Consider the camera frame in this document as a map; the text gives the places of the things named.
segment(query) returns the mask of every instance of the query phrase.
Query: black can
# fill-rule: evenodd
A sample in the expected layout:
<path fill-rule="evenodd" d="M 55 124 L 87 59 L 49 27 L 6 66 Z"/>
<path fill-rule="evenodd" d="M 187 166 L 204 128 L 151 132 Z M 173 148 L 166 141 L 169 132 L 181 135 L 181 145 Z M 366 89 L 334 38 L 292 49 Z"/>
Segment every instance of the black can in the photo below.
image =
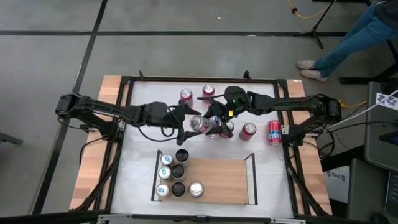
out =
<path fill-rule="evenodd" d="M 189 165 L 189 153 L 185 149 L 180 149 L 175 153 L 175 159 L 177 160 L 177 163 L 184 166 L 188 167 Z"/>
<path fill-rule="evenodd" d="M 180 164 L 172 167 L 172 177 L 177 181 L 184 181 L 186 178 L 185 169 Z"/>
<path fill-rule="evenodd" d="M 172 186 L 172 193 L 176 197 L 181 197 L 185 194 L 185 185 L 181 182 L 177 182 Z"/>

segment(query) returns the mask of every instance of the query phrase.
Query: shoe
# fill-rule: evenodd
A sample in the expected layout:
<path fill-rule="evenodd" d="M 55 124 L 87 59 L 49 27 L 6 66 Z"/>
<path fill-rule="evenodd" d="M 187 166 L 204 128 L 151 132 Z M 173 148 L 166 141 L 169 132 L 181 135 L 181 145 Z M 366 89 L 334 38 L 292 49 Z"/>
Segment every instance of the shoe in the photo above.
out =
<path fill-rule="evenodd" d="M 322 77 L 321 71 L 319 71 L 319 70 L 301 70 L 300 75 L 305 78 L 312 78 L 312 79 L 318 80 L 320 82 L 328 81 L 328 78 Z"/>
<path fill-rule="evenodd" d="M 298 61 L 297 68 L 299 69 L 315 69 L 315 61 Z"/>

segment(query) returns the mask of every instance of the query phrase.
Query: sticker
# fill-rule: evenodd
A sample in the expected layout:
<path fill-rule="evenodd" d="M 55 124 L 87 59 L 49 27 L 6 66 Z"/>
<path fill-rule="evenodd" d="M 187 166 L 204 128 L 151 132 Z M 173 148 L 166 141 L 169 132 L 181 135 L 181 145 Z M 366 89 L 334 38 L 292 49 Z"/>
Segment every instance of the sticker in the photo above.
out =
<path fill-rule="evenodd" d="M 398 98 L 393 96 L 388 96 L 385 94 L 376 94 L 376 103 L 381 102 L 379 105 L 385 106 L 394 110 L 398 110 Z"/>

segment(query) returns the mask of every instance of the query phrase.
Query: yellow cable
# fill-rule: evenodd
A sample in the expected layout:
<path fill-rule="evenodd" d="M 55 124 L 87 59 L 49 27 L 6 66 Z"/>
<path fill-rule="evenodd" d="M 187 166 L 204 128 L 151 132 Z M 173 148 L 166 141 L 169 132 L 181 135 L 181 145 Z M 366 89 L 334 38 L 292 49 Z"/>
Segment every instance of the yellow cable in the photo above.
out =
<path fill-rule="evenodd" d="M 289 3 L 290 8 L 293 9 L 294 7 L 293 7 L 292 2 L 290 2 L 290 0 L 287 0 L 287 2 Z M 302 15 L 300 15 L 300 14 L 297 12 L 297 10 L 294 11 L 294 13 L 295 13 L 297 16 L 299 16 L 300 18 L 302 18 L 302 19 L 311 19 L 311 18 L 313 18 L 313 17 L 315 17 L 315 16 L 318 16 L 318 15 L 322 14 L 323 12 L 325 12 L 325 11 L 328 9 L 328 7 L 322 9 L 320 12 L 318 12 L 318 13 L 312 15 L 312 16 L 302 16 Z"/>
<path fill-rule="evenodd" d="M 367 101 L 364 101 L 364 102 L 360 102 L 358 104 L 355 104 L 355 105 L 351 106 L 351 105 L 345 105 L 341 100 L 338 100 L 338 101 L 340 102 L 340 105 L 341 105 L 342 108 L 355 108 L 357 106 L 362 106 L 363 104 L 367 103 Z"/>

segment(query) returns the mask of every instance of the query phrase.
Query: wooden board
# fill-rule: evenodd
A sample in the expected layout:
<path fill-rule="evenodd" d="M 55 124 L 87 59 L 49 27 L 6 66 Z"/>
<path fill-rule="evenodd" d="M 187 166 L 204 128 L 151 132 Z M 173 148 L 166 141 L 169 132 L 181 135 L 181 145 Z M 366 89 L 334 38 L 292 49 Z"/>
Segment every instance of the wooden board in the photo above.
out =
<path fill-rule="evenodd" d="M 246 177 L 246 161 L 244 159 L 202 159 L 190 158 L 186 168 L 187 176 L 182 182 L 185 185 L 185 195 L 175 197 L 171 195 L 166 200 L 181 202 L 211 202 L 247 204 L 248 182 Z M 193 181 L 203 184 L 204 193 L 194 198 L 188 188 Z M 161 183 L 171 186 L 178 181 L 162 180 Z"/>
<path fill-rule="evenodd" d="M 287 80 L 287 89 L 289 92 L 289 97 L 303 97 L 305 96 L 304 87 L 301 80 Z M 279 88 L 279 94 L 283 97 L 283 91 Z M 300 124 L 310 117 L 310 113 L 307 111 L 293 111 L 293 121 L 295 124 Z M 287 113 L 284 112 L 284 121 L 288 123 Z M 317 145 L 314 138 L 305 137 L 304 141 Z M 321 205 L 322 209 L 329 214 L 332 214 L 328 192 L 326 190 L 325 180 L 323 178 L 323 171 L 321 163 L 319 160 L 318 149 L 315 147 L 304 144 L 299 147 L 300 158 L 303 167 L 305 185 L 307 189 L 311 192 L 315 200 Z M 301 197 L 301 191 L 295 185 L 295 192 L 297 198 L 298 212 L 299 214 L 304 214 L 303 209 L 303 199 Z"/>
<path fill-rule="evenodd" d="M 120 75 L 105 75 L 98 99 L 108 103 L 115 103 L 116 98 L 118 97 L 120 79 Z M 290 97 L 305 96 L 303 83 L 301 80 L 287 80 L 287 85 Z M 309 116 L 309 113 L 305 111 L 293 112 L 294 122 L 297 124 L 306 120 L 309 118 Z M 98 133 L 90 133 L 88 135 L 87 141 L 91 141 L 92 139 L 96 139 L 98 137 Z M 307 137 L 305 138 L 305 141 L 316 144 L 313 138 Z M 105 147 L 106 143 L 99 141 L 96 142 L 96 144 L 90 145 L 86 148 L 76 180 L 75 191 L 73 193 L 70 208 L 76 208 L 79 206 L 98 183 Z M 323 178 L 323 172 L 317 149 L 309 145 L 301 146 L 300 156 L 307 188 L 312 193 L 315 200 L 322 206 L 322 208 L 331 214 L 328 192 L 326 191 L 325 180 Z M 304 214 L 300 191 L 298 188 L 295 188 L 295 191 L 299 213 Z M 106 196 L 103 194 L 103 199 L 100 206 L 101 208 L 104 208 L 103 202 L 105 198 Z"/>

